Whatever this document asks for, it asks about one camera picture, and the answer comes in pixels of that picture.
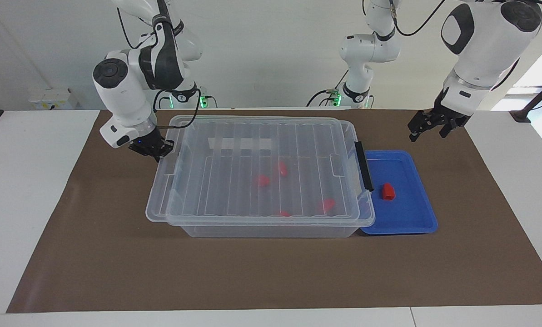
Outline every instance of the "red object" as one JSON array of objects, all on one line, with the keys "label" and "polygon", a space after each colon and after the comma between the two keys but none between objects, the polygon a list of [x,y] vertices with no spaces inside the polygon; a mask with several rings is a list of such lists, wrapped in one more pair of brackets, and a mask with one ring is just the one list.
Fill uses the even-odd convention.
[{"label": "red object", "polygon": [[257,184],[259,185],[259,188],[264,188],[265,186],[271,184],[271,180],[268,176],[259,175],[259,178],[257,179]]},{"label": "red object", "polygon": [[382,187],[382,198],[392,201],[396,198],[396,191],[394,190],[392,184],[386,183]]},{"label": "red object", "polygon": [[287,165],[285,165],[285,162],[279,161],[279,174],[281,177],[287,177],[289,174],[289,171],[287,170]]},{"label": "red object", "polygon": [[324,215],[326,215],[334,207],[335,207],[335,199],[328,198],[328,199],[323,200],[322,203],[320,203],[319,211],[323,213]]}]

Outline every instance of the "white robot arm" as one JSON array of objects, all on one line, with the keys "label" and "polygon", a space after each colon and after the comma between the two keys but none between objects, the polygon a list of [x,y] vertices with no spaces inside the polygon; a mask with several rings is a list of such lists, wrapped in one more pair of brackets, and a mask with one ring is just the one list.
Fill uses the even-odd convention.
[{"label": "white robot arm", "polygon": [[[363,108],[374,71],[370,62],[390,62],[400,54],[400,41],[391,15],[391,0],[369,0],[366,24],[374,31],[370,35],[350,35],[344,40],[339,55],[348,64],[348,79],[338,85],[342,96],[340,105]],[[395,8],[402,0],[393,0]]]},{"label": "white robot arm", "polygon": [[419,111],[408,124],[412,142],[435,126],[443,125],[443,138],[464,126],[541,28],[541,9],[532,0],[465,2],[454,8],[441,31],[458,62],[433,109]]},{"label": "white robot arm", "polygon": [[95,67],[95,87],[113,114],[100,132],[114,148],[129,145],[159,161],[173,144],[161,136],[144,89],[167,91],[178,102],[193,104],[190,100],[199,97],[200,89],[184,61],[200,58],[202,46],[166,0],[112,1],[125,13],[151,24],[153,33],[142,47],[112,51]]}]

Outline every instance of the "blue tray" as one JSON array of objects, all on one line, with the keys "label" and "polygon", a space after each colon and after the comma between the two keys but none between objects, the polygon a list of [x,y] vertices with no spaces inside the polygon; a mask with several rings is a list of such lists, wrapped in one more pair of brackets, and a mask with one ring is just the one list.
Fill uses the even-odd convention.
[{"label": "blue tray", "polygon": [[[437,218],[412,157],[405,151],[366,151],[366,157],[375,188],[372,201],[376,221],[362,231],[372,235],[435,232]],[[382,199],[385,183],[396,191],[393,201]]]}]

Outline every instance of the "transparent plastic lid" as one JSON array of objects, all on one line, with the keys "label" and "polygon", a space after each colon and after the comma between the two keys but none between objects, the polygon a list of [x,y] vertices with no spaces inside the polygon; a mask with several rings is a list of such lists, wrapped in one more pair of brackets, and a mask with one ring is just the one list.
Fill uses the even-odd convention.
[{"label": "transparent plastic lid", "polygon": [[[191,116],[176,116],[181,126]],[[146,214],[176,226],[369,226],[355,130],[333,118],[198,116],[171,129]]]}]

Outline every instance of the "brown table mat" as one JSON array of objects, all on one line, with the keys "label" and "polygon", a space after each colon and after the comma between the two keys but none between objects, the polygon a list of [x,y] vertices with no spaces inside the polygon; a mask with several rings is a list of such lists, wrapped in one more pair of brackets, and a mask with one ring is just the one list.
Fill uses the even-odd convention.
[{"label": "brown table mat", "polygon": [[[161,111],[166,123],[175,112]],[[111,149],[101,112],[7,312],[542,304],[542,262],[464,129],[408,140],[408,110],[205,111],[349,120],[414,158],[434,234],[190,238],[144,213],[156,163]]]}]

